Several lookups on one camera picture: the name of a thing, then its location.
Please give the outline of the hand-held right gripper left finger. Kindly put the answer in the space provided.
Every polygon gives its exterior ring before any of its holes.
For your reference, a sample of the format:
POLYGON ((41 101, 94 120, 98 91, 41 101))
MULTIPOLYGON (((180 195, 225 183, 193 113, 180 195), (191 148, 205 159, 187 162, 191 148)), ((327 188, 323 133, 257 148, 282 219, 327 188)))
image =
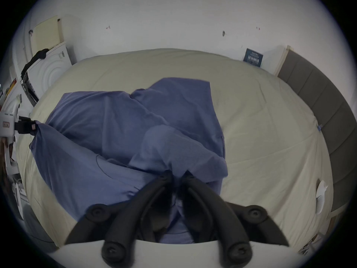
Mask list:
POLYGON ((101 257, 106 264, 132 265, 133 243, 140 234, 141 221, 156 201, 163 201, 159 208, 158 228, 149 233, 149 239, 155 240, 154 231, 167 227, 172 193, 172 172, 164 172, 130 200, 111 205, 93 204, 71 230, 65 245, 104 240, 101 257))

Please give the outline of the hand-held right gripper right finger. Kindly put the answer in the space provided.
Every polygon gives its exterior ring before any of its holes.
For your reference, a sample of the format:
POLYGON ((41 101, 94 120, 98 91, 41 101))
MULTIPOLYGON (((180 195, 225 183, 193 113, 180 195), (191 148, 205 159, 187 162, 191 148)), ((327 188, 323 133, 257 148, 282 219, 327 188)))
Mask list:
POLYGON ((217 240, 223 265, 247 265, 253 257, 250 242, 289 247, 285 235, 263 207, 226 202, 191 173, 184 174, 179 189, 184 222, 194 241, 217 240))

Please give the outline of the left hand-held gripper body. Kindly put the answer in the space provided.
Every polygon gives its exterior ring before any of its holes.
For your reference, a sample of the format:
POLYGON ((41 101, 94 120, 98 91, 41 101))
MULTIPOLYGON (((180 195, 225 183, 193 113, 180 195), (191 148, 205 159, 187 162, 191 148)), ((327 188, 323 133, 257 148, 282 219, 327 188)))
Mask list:
POLYGON ((0 136, 6 140, 4 144, 4 160, 7 175, 19 174, 19 168, 10 156, 10 144, 14 143, 15 134, 30 134, 31 119, 18 115, 20 105, 14 105, 12 112, 0 113, 0 136))

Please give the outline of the person's left hand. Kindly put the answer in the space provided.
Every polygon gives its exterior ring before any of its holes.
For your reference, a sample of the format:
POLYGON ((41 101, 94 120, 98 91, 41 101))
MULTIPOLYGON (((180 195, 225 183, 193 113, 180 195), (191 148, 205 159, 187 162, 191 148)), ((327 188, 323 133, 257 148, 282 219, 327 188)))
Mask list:
POLYGON ((6 164, 5 164, 5 149, 8 149, 8 141, 6 137, 0 138, 0 167, 2 169, 2 173, 6 175, 6 164))

